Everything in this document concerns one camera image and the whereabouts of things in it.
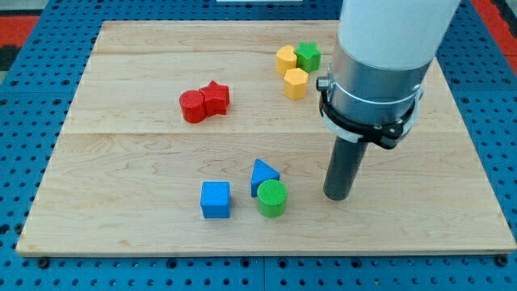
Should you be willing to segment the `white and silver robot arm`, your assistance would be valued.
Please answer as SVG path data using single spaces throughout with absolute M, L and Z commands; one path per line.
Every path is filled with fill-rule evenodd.
M 334 54 L 317 79 L 324 123 L 391 150 L 413 127 L 422 80 L 459 0 L 345 0 Z

